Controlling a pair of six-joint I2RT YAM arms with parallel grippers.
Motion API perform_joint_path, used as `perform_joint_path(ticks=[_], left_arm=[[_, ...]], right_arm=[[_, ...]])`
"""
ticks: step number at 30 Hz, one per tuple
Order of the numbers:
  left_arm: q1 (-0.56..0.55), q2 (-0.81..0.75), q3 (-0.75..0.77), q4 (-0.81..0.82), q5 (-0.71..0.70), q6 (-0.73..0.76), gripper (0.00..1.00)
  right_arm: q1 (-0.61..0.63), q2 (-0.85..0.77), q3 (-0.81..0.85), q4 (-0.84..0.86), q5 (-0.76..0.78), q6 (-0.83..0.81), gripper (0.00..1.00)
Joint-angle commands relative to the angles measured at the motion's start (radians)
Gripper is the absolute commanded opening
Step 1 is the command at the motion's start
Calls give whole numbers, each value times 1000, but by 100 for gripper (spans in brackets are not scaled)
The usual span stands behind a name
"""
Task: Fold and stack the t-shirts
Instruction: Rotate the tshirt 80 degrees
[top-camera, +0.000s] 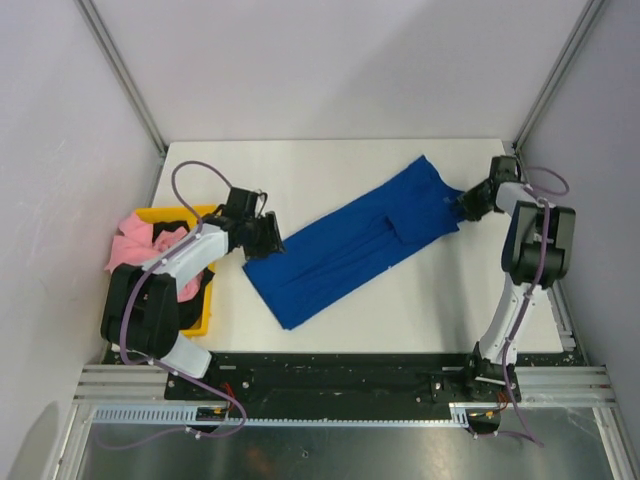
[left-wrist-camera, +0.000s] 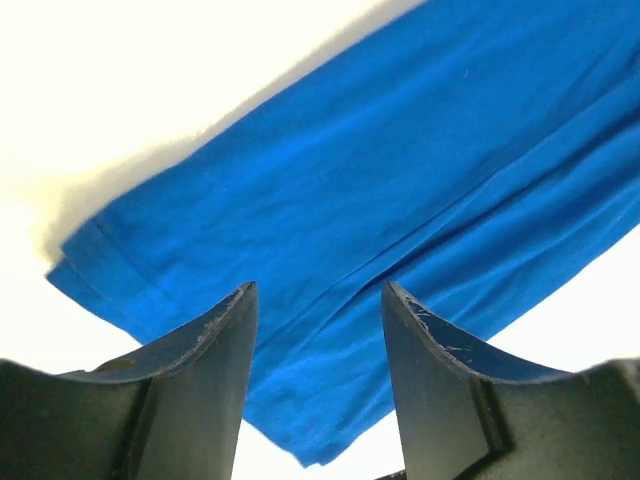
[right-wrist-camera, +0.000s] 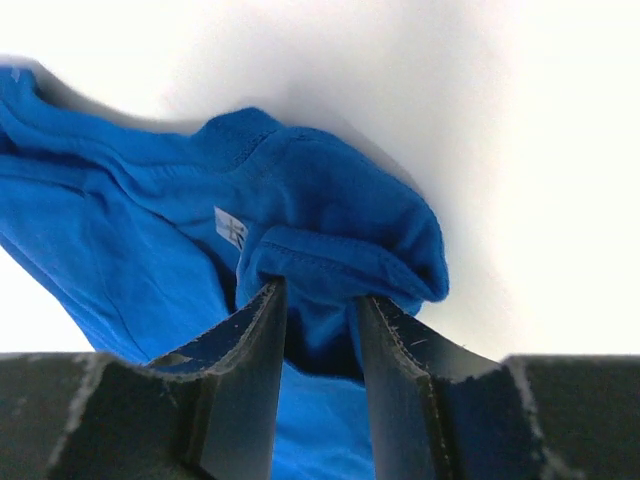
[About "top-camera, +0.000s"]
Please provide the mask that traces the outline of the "blue t shirt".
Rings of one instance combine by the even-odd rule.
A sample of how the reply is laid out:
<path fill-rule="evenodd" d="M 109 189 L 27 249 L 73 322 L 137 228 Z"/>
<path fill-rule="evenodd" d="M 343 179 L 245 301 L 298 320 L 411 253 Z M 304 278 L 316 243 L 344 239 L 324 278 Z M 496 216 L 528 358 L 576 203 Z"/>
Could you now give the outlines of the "blue t shirt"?
<path fill-rule="evenodd" d="M 288 237 L 283 254 L 244 272 L 282 328 L 292 330 L 441 237 L 463 218 L 460 191 L 424 156 L 384 184 Z"/>

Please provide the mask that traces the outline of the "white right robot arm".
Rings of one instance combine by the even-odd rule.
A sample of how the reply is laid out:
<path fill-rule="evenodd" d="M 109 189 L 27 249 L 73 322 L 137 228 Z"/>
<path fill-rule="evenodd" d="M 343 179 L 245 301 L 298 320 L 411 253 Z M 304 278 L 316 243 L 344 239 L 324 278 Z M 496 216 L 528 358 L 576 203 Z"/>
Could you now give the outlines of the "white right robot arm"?
<path fill-rule="evenodd" d="M 459 195 L 452 211 L 474 222 L 492 212 L 510 217 L 500 259 L 503 291 L 461 376 L 463 393 L 484 401 L 509 383 L 518 335 L 539 299 L 568 272 L 576 212 L 538 195 L 525 182 L 518 159 L 506 155 L 491 160 L 488 177 Z"/>

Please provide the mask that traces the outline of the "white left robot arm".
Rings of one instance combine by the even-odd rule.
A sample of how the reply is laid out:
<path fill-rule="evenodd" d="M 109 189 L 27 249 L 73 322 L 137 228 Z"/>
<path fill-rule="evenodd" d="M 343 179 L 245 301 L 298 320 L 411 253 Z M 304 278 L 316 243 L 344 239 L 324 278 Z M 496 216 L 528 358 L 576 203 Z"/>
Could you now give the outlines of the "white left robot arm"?
<path fill-rule="evenodd" d="M 204 216 L 167 252 L 140 266 L 123 264 L 111 275 L 101 335 L 117 345 L 127 365 L 148 363 L 186 377 L 197 398 L 214 397 L 221 376 L 211 354 L 180 328 L 178 293 L 210 264 L 240 248 L 247 260 L 283 253 L 277 218 L 264 210 L 268 194 L 232 187 L 227 200 Z"/>

